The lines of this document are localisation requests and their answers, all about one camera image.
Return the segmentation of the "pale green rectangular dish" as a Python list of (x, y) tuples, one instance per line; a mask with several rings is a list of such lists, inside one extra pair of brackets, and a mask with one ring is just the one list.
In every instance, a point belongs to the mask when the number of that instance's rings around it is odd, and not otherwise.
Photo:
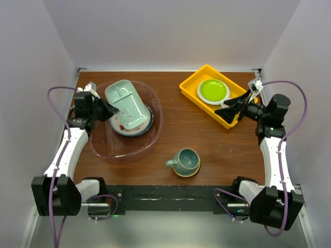
[(148, 120), (149, 111), (129, 80), (111, 84), (104, 94), (108, 103), (118, 109), (116, 114), (125, 129), (132, 130)]

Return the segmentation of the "blue floral plate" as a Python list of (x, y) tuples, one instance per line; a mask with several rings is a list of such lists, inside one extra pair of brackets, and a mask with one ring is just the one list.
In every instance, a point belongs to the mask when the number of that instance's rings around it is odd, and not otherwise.
[(153, 114), (152, 109), (151, 109), (148, 105), (145, 105), (145, 107), (148, 109), (148, 111), (149, 111), (149, 115), (150, 115), (150, 118), (149, 118), (149, 124), (148, 124), (148, 126), (146, 127), (146, 129), (145, 129), (145, 132), (148, 132), (149, 129), (150, 129), (150, 128), (152, 127), (152, 125), (153, 125), (154, 114)]

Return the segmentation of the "yellow rimmed dark bowl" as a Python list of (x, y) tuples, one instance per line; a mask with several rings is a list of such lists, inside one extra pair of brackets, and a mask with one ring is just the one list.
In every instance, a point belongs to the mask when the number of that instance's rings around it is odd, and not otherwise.
[(189, 179), (194, 176), (196, 176), (200, 172), (201, 164), (197, 167), (197, 169), (194, 172), (190, 172), (188, 174), (178, 173), (175, 169), (173, 169), (173, 172), (176, 176), (183, 178), (183, 179)]

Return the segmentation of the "teal glazed mug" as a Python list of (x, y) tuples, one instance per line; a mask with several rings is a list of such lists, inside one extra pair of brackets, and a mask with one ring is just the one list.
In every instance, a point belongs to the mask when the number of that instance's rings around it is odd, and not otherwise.
[(194, 172), (200, 165), (200, 157), (195, 150), (184, 148), (177, 152), (173, 159), (166, 161), (165, 165), (177, 172)]

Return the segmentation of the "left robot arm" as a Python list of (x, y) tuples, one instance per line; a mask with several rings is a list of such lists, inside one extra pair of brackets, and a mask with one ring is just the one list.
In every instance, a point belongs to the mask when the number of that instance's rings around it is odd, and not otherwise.
[(107, 187), (102, 177), (87, 177), (75, 184), (73, 175), (96, 122), (107, 121), (117, 112), (95, 90), (77, 90), (74, 107), (67, 117), (60, 117), (65, 129), (55, 158), (42, 176), (32, 180), (32, 192), (41, 216), (75, 216), (87, 200), (101, 203), (106, 199)]

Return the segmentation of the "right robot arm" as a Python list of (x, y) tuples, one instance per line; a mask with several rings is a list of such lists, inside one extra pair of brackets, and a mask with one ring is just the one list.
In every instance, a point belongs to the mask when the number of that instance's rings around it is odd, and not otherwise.
[(243, 117), (256, 121), (265, 183), (260, 186), (253, 179), (238, 176), (228, 188), (229, 194), (236, 203), (248, 203), (252, 222), (281, 231), (292, 227), (304, 204), (303, 196), (295, 192), (290, 179), (285, 154), (287, 133), (282, 123), (290, 104), (290, 99), (282, 94), (273, 95), (268, 105), (254, 103), (247, 91), (242, 96), (225, 99), (221, 108), (215, 110), (227, 122)]

